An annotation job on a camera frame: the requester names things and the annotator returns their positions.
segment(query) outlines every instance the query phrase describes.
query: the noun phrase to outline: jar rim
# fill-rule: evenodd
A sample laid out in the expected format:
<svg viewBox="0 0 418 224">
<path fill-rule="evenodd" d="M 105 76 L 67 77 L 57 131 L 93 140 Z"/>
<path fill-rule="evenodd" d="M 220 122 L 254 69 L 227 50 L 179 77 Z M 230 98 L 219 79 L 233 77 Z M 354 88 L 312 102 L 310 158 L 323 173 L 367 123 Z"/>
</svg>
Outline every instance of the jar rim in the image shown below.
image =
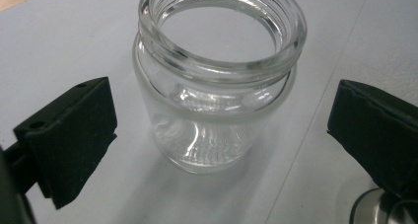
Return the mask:
<svg viewBox="0 0 418 224">
<path fill-rule="evenodd" d="M 139 49 L 152 52 L 168 69 L 192 80 L 212 83 L 259 83 L 278 80 L 286 76 L 296 64 L 307 37 L 305 16 L 295 0 L 269 0 L 280 2 L 288 11 L 286 17 L 293 21 L 294 30 L 281 49 L 265 58 L 247 62 L 215 60 L 196 55 L 171 41 L 158 27 L 152 2 L 140 0 L 139 4 Z"/>
</svg>

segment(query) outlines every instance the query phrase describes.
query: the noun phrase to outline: white table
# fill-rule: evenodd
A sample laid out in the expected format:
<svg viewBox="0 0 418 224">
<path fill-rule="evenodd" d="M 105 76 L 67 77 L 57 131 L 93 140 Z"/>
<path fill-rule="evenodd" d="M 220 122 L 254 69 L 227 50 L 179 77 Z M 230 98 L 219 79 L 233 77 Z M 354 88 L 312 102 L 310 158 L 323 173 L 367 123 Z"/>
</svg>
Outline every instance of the white table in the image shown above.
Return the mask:
<svg viewBox="0 0 418 224">
<path fill-rule="evenodd" d="M 154 145 L 131 59 L 139 0 L 29 0 L 0 12 L 0 144 L 70 87 L 108 76 L 117 139 L 75 201 L 27 196 L 40 224 L 348 223 L 374 183 L 326 133 L 340 79 L 418 106 L 418 0 L 297 0 L 309 33 L 294 89 L 235 168 L 193 176 Z"/>
</svg>

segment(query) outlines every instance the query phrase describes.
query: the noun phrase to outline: jar body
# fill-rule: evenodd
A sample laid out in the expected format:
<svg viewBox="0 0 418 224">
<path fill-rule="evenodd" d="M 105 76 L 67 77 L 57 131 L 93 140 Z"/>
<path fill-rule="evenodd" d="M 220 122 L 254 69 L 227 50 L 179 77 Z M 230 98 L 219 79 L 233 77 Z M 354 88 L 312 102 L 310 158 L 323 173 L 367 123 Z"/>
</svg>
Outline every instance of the jar body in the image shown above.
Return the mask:
<svg viewBox="0 0 418 224">
<path fill-rule="evenodd" d="M 191 173 L 210 173 L 234 165 L 262 134 L 294 82 L 296 61 L 306 37 L 305 19 L 293 0 L 286 0 L 293 8 L 282 10 L 282 15 L 276 13 L 277 8 L 270 12 L 257 8 L 268 2 L 257 1 L 140 2 L 134 68 L 155 140 L 167 158 Z M 274 40 L 271 57 L 246 62 L 213 60 L 176 45 L 161 31 L 169 16 L 182 11 L 237 4 L 246 5 L 242 10 L 248 16 L 261 16 L 257 21 Z M 280 18 L 292 14 L 296 23 Z"/>
</svg>

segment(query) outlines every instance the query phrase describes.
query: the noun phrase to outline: clear glass jar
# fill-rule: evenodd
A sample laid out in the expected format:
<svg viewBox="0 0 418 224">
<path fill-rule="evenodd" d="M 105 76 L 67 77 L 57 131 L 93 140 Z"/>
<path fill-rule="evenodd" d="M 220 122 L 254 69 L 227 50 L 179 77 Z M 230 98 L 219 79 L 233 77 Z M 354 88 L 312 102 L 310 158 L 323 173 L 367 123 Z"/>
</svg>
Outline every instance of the clear glass jar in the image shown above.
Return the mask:
<svg viewBox="0 0 418 224">
<path fill-rule="evenodd" d="M 306 35 L 294 0 L 140 0 L 134 68 L 160 151 L 191 173 L 235 164 L 288 95 Z"/>
</svg>

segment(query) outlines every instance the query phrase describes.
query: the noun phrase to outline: jar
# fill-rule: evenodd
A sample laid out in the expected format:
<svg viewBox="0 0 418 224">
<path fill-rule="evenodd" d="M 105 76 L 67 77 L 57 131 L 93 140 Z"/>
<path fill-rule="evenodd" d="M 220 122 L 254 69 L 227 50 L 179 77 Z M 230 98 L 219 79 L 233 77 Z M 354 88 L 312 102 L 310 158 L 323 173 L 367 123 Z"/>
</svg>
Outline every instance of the jar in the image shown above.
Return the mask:
<svg viewBox="0 0 418 224">
<path fill-rule="evenodd" d="M 294 0 L 140 0 L 134 68 L 162 154 L 191 173 L 234 165 L 289 94 L 306 35 Z"/>
</svg>

